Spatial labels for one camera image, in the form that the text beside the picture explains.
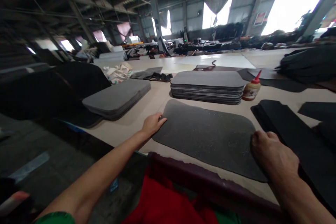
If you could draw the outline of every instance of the gray foam pad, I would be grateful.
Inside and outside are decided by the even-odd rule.
[[[197,85],[219,87],[242,87],[244,81],[237,72],[203,72],[184,71],[179,72],[170,82],[172,85]]]
[[[128,79],[119,84],[112,85],[83,99],[83,104],[89,109],[95,109],[105,113],[124,110],[133,100],[138,100],[150,90],[148,80]]]
[[[153,140],[244,177],[267,182],[250,150],[255,128],[244,116],[189,106],[169,100],[168,120]]]

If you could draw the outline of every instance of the bright window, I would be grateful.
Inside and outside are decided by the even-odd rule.
[[[292,32],[300,26],[302,15],[313,11],[319,0],[275,0],[262,35],[275,30]]]
[[[102,30],[94,31],[93,35],[97,42],[106,42],[106,38]]]
[[[229,20],[230,8],[231,8],[232,0],[228,0],[224,7],[217,14],[217,25],[226,25]],[[214,27],[214,21],[216,18],[216,14],[213,13],[210,8],[204,3],[203,7],[203,24],[202,29],[208,29],[210,27]]]
[[[31,51],[32,54],[36,54],[33,49],[31,49],[30,47],[27,47],[29,51]]]
[[[63,40],[63,41],[61,41],[61,43],[67,51],[74,50],[74,47],[70,44],[69,40]]]
[[[169,10],[168,10],[167,15],[168,15],[167,16],[167,28],[164,28],[164,27],[161,26],[162,36],[166,36],[166,35],[171,35],[172,34],[172,31],[171,31],[172,25],[170,23],[170,12],[169,12]],[[152,22],[153,22],[154,34],[155,34],[155,36],[157,36],[154,18],[152,18]]]
[[[128,32],[131,29],[130,24],[128,22],[117,24],[117,28],[118,28],[118,31],[121,33],[120,34],[121,40],[125,41],[125,39],[126,39],[125,36],[127,36]]]

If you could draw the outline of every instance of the curtain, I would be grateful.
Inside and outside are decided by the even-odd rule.
[[[117,28],[118,28],[118,31],[121,33],[120,37],[122,41],[125,41],[126,36],[133,36],[132,32],[128,34],[131,29],[129,22],[117,24]]]
[[[168,26],[168,11],[159,13],[161,26],[167,28]]]
[[[214,25],[217,23],[217,14],[218,12],[223,9],[224,5],[226,4],[228,0],[206,0],[205,3],[209,7],[209,9],[216,14],[215,20],[214,20]]]
[[[103,32],[101,30],[94,31],[93,35],[97,38],[99,42],[103,42]]]

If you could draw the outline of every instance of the stack of foam pads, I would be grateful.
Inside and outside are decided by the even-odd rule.
[[[300,159],[299,175],[336,216],[336,152],[287,106],[262,100],[251,110],[265,131],[275,132]]]
[[[234,71],[184,71],[171,80],[170,88],[176,98],[236,105],[246,83]]]
[[[150,89],[148,80],[128,79],[83,99],[89,111],[105,119],[120,119]]]

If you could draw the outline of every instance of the green sleeve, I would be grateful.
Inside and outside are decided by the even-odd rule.
[[[75,224],[74,218],[67,212],[53,212],[42,216],[33,224]]]

